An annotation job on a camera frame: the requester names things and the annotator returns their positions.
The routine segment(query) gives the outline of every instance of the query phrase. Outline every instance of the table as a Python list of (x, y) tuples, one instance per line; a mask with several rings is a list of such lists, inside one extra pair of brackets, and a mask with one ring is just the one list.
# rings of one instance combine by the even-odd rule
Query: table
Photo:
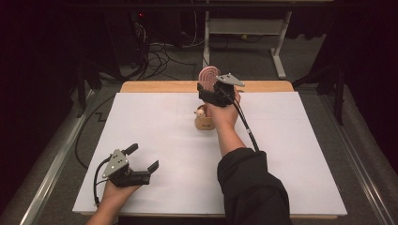
[[(299, 95), (290, 82), (245, 84), (238, 88), (244, 92), (242, 109), (260, 149), (267, 148), (269, 171), (283, 180), (289, 193), (291, 217), (346, 215)], [(215, 130), (194, 127), (193, 112), (201, 103), (196, 92), (196, 82), (125, 82), (115, 98), (73, 211), (95, 212), (95, 169), (114, 149), (139, 143), (140, 148), (128, 156), (131, 167), (146, 169), (157, 159), (160, 167), (152, 174), (151, 185), (131, 196), (121, 216), (223, 217), (216, 177), (221, 159), (220, 152), (215, 151), (219, 147), (217, 135)], [(239, 123), (237, 133), (250, 146), (246, 129)], [(284, 135), (291, 137), (289, 142)], [(102, 189), (98, 187), (99, 197)]]
[(210, 66), (210, 34), (238, 34), (238, 35), (273, 35), (278, 36), (278, 43), (270, 53), (279, 79), (285, 80), (283, 65), (279, 52), (283, 44), (287, 27), (290, 23), (291, 11), (287, 11), (283, 20), (242, 20), (242, 19), (211, 19), (206, 12), (205, 21), (205, 47), (203, 50), (203, 68)]

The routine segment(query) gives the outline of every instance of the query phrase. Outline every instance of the wooden table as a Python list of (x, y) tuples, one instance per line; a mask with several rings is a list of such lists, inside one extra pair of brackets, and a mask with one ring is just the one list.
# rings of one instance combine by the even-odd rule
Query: wooden table
[[(287, 81), (246, 81), (244, 87), (238, 87), (243, 92), (293, 92), (293, 86)], [(170, 81), (170, 82), (125, 82), (120, 93), (189, 93), (197, 92), (196, 81)]]

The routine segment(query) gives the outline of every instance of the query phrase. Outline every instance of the white paper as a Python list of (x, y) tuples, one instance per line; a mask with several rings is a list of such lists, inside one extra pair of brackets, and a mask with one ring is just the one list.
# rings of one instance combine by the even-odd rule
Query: white paper
[[(346, 215), (298, 93), (241, 96), (241, 108), (258, 146), (267, 152), (268, 170), (282, 180), (288, 192), (291, 214)], [(117, 94), (73, 211), (96, 211), (92, 186), (98, 165), (116, 148), (138, 143), (139, 149), (127, 156), (130, 166), (142, 171), (159, 160), (160, 167), (150, 185), (138, 189), (121, 213), (223, 214), (216, 174), (222, 158), (217, 134), (194, 126), (194, 111), (201, 104), (197, 93)], [(253, 147), (240, 119), (237, 132)], [(102, 191), (103, 184), (98, 185), (99, 197)]]

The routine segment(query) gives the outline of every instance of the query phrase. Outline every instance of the metal rail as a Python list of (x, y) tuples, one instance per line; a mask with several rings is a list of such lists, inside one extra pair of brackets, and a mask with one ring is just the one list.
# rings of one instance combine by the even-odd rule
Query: metal rail
[(322, 103), (325, 105), (330, 118), (333, 121), (334, 126), (337, 128), (339, 135), (345, 145), (345, 153), (350, 161), (354, 173), (357, 175), (358, 180), (360, 181), (360, 185), (363, 188), (363, 192), (373, 210), (375, 211), (375, 215), (377, 216), (378, 221), (381, 225), (394, 225), (395, 222), (392, 219), (392, 216), (387, 208), (387, 206), (383, 203), (383, 200), (379, 194), (378, 188), (370, 177), (369, 173), (366, 171), (365, 166), (360, 160), (360, 156), (355, 149), (353, 143), (349, 140), (348, 135), (345, 132), (343, 126), (340, 126), (336, 121), (333, 113), (333, 107), (328, 97), (323, 95), (320, 96)]
[(41, 185), (38, 188), (38, 191), (36, 192), (33, 201), (30, 203), (29, 208), (26, 210), (26, 213), (24, 214), (20, 225), (36, 224), (38, 222), (38, 218), (41, 215), (41, 212), (54, 189), (56, 181), (58, 180), (58, 177), (61, 174), (65, 163), (67, 162), (70, 149), (72, 149), (72, 145), (76, 140), (79, 130), (82, 128), (84, 120), (87, 117), (87, 112), (89, 112), (89, 110), (92, 108), (93, 102), (95, 101), (97, 95), (98, 94), (94, 94), (92, 90), (88, 93), (87, 99), (90, 100), (88, 103), (87, 111), (85, 111), (82, 116), (77, 119), (74, 128), (68, 137), (68, 140), (56, 154), (55, 159), (50, 166), (50, 169), (48, 170), (46, 176), (41, 182)]
[(223, 3), (193, 3), (193, 4), (70, 4), (61, 2), (61, 7), (73, 10), (115, 11), (115, 10), (185, 10), (185, 11), (226, 11), (226, 10), (293, 10), (293, 9), (322, 9), (322, 10), (355, 10), (365, 7), (364, 3), (334, 3), (334, 2), (223, 2)]

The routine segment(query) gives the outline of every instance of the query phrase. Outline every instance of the black sleeve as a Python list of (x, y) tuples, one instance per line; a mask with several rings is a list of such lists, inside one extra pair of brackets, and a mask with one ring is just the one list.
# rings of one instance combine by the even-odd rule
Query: black sleeve
[(292, 224), (282, 182), (268, 172), (267, 154), (238, 148), (217, 168), (228, 225)]

